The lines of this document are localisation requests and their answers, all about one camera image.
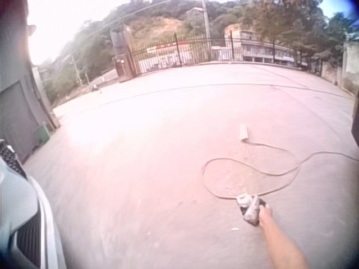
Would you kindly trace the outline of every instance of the building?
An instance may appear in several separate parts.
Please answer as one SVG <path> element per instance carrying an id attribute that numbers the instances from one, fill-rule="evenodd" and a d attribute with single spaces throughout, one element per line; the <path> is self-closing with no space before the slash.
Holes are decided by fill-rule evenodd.
<path id="1" fill-rule="evenodd" d="M 44 126 L 59 127 L 47 97 L 36 84 L 28 49 L 26 0 L 6 0 L 0 9 L 0 138 L 24 162 L 42 142 Z"/>
<path id="2" fill-rule="evenodd" d="M 225 32 L 227 49 L 232 50 L 232 42 L 229 29 Z M 274 63 L 273 45 L 270 42 L 261 41 L 259 36 L 251 30 L 243 30 L 239 27 L 232 31 L 234 58 L 237 61 Z M 275 45 L 275 63 L 285 66 L 294 66 L 294 51 L 291 48 Z"/>

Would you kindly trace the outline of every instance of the metal fence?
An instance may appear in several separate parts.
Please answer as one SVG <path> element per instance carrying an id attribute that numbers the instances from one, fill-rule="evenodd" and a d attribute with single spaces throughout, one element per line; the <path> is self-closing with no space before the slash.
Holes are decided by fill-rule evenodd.
<path id="1" fill-rule="evenodd" d="M 204 36 L 177 37 L 174 34 L 159 42 L 133 48 L 131 59 L 136 75 L 210 61 L 249 61 L 294 66 L 294 54 L 298 52 L 276 45 L 273 62 L 272 49 L 273 45 L 270 43 L 234 37 L 232 32 L 221 39 L 207 39 Z"/>

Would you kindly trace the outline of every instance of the hand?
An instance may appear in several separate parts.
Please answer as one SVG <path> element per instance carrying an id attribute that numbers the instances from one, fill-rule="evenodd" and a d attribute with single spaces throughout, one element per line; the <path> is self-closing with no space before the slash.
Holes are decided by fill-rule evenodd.
<path id="1" fill-rule="evenodd" d="M 260 205 L 259 206 L 259 225 L 264 228 L 265 224 L 268 223 L 268 221 L 271 221 L 273 219 L 272 217 L 273 210 L 269 207 L 269 205 L 266 203 L 265 207 Z"/>

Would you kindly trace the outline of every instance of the concrete courtyard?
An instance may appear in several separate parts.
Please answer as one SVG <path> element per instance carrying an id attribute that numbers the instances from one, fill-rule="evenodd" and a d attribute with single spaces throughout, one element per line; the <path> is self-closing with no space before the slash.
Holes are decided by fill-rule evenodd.
<path id="1" fill-rule="evenodd" d="M 316 151 L 359 159 L 351 136 L 354 98 L 322 78 L 258 64 L 169 69 L 94 92 L 55 109 L 62 127 L 25 164 L 42 186 L 69 268 L 272 268 L 259 227 L 235 200 L 202 185 L 210 159 L 230 157 L 263 171 Z M 283 186 L 213 162 L 208 187 L 236 196 Z M 316 155 L 287 188 L 263 196 L 311 268 L 345 267 L 357 253 L 359 165 Z"/>

